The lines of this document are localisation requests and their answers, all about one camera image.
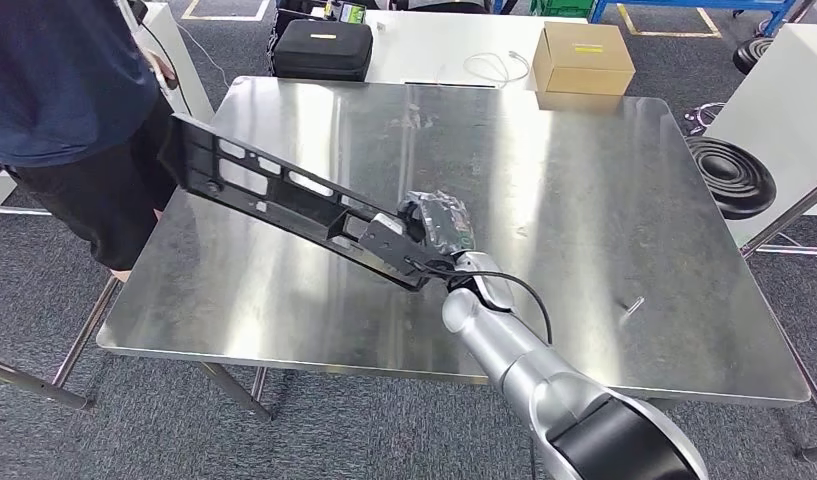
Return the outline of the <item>person's hand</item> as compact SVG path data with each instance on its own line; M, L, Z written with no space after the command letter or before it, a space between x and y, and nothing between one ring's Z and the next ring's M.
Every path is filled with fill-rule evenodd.
M154 52L149 52L147 60L152 66L160 85L166 87L168 90L175 90L179 86L178 78L172 67L168 65Z

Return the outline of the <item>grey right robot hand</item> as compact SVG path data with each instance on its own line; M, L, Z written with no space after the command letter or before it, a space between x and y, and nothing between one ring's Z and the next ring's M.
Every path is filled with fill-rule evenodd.
M408 191L397 210L407 234L443 255L456 255L476 247L466 205L440 190Z

